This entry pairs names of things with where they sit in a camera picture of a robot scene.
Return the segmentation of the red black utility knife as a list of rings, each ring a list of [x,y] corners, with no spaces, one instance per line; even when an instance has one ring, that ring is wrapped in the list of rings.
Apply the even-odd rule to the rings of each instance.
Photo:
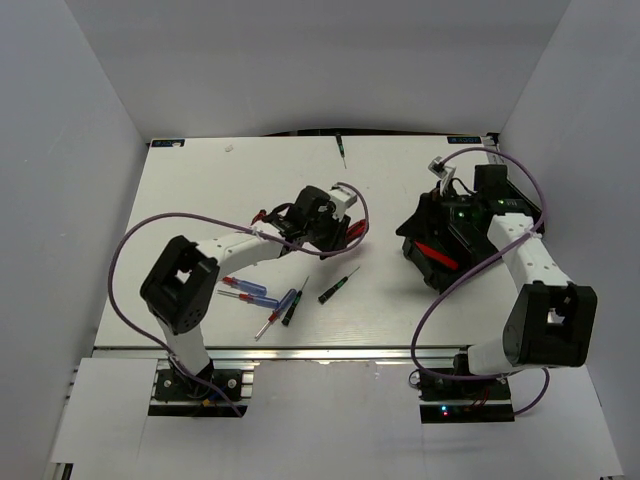
[[[346,246],[350,247],[359,243],[368,232],[368,222],[361,219],[351,224],[346,231]]]

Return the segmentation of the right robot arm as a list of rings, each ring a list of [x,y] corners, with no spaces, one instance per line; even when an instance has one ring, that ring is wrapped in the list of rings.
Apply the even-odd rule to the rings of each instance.
[[[518,291],[502,333],[458,356],[453,390],[472,399],[486,389],[488,377],[583,365],[597,295],[552,259],[541,238],[540,209],[512,185],[504,165],[476,166],[474,187],[463,192],[454,187],[454,168],[434,160],[429,169],[436,186],[420,196],[416,211],[396,230],[404,257],[439,294],[497,261]]]

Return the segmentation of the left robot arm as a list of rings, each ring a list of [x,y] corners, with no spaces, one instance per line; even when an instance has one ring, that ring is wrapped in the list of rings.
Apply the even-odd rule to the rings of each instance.
[[[216,284],[223,277],[279,259],[305,246],[328,258],[347,248],[347,210],[357,195],[343,185],[324,191],[305,187],[291,204],[281,204],[252,226],[201,242],[179,235],[166,245],[143,281],[140,295],[158,320],[172,363],[180,372],[177,387],[199,399],[211,387],[214,367],[204,346],[204,320]]]

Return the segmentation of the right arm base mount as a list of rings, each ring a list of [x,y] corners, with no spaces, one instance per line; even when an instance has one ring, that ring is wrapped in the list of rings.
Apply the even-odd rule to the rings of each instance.
[[[515,421],[511,390],[506,380],[450,381],[414,370],[408,383],[419,393],[423,425]]]

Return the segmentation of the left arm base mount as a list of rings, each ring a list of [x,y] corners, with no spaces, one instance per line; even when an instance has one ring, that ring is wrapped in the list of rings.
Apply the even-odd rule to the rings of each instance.
[[[171,368],[156,372],[148,406],[151,417],[239,418],[247,409],[250,385],[241,369],[218,369],[210,383],[233,403],[209,386],[183,378]]]

